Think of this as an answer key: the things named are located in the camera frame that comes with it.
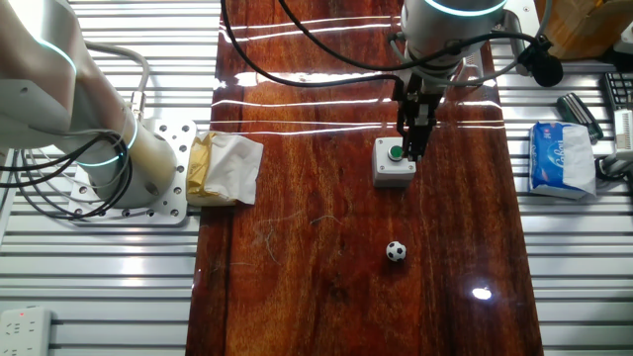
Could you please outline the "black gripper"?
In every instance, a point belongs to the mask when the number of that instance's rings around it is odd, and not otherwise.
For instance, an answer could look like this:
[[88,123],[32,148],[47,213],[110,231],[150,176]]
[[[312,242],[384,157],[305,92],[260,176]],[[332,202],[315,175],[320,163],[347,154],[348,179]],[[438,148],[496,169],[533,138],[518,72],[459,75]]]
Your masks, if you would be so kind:
[[[409,161],[420,161],[426,153],[433,128],[436,126],[434,111],[445,94],[445,87],[422,79],[418,74],[401,73],[396,81],[393,99],[398,102],[398,133],[403,138],[403,157]],[[413,148],[415,121],[409,117],[424,118],[418,120],[419,155]]]

